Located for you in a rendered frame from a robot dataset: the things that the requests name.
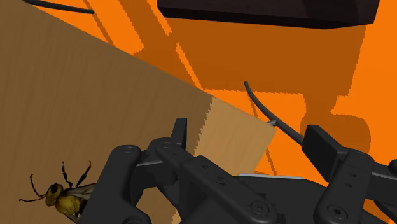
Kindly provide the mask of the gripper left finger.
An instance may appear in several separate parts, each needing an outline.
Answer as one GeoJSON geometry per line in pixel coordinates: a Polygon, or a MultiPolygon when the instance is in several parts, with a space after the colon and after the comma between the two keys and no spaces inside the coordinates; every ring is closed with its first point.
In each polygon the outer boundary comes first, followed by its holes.
{"type": "Polygon", "coordinates": [[[158,188],[178,210],[180,224],[276,224],[275,207],[203,156],[186,148],[187,120],[147,150],[112,150],[78,224],[152,224],[137,208],[143,191],[158,188]]]}

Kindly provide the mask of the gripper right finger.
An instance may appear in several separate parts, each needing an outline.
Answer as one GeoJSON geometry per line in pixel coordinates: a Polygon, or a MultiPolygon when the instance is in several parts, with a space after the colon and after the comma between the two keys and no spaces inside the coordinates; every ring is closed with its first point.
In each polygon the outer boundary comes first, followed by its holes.
{"type": "Polygon", "coordinates": [[[397,224],[397,159],[389,165],[343,147],[318,125],[308,125],[302,151],[328,182],[314,211],[315,224],[384,224],[363,210],[366,199],[397,224]]]}

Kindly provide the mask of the yellow wasp figure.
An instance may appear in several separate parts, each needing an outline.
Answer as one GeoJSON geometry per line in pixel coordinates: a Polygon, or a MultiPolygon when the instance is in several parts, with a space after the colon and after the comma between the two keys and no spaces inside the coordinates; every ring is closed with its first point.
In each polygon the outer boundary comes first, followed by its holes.
{"type": "Polygon", "coordinates": [[[34,193],[38,196],[37,199],[25,200],[19,199],[19,202],[35,202],[41,199],[45,199],[45,204],[48,207],[54,206],[55,209],[60,213],[69,218],[73,223],[78,224],[81,215],[89,201],[91,194],[95,188],[96,183],[91,183],[88,185],[81,185],[86,179],[88,172],[92,167],[91,161],[89,161],[89,166],[86,168],[85,172],[80,176],[78,182],[73,185],[72,182],[68,180],[67,172],[65,170],[65,164],[62,162],[62,175],[64,181],[68,184],[67,188],[64,188],[60,183],[51,184],[46,193],[39,194],[34,186],[32,177],[33,174],[29,176],[32,189],[34,193]]]}

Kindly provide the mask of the wooden table with metal legs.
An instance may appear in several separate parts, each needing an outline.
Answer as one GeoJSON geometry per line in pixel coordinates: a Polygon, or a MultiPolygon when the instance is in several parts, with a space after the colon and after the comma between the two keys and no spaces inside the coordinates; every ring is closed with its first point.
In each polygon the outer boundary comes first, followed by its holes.
{"type": "Polygon", "coordinates": [[[67,172],[96,182],[120,145],[141,149],[188,120],[187,149],[237,174],[252,172],[278,132],[253,116],[244,90],[187,82],[186,65],[219,22],[170,20],[164,60],[129,55],[27,3],[0,0],[0,224],[73,224],[37,200],[67,172]]]}

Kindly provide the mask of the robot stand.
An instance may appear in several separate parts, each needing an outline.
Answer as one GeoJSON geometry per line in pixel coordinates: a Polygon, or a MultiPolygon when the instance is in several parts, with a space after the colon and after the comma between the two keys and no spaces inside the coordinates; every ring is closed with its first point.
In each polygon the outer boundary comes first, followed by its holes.
{"type": "Polygon", "coordinates": [[[157,0],[167,18],[336,29],[374,23],[380,0],[157,0]]]}

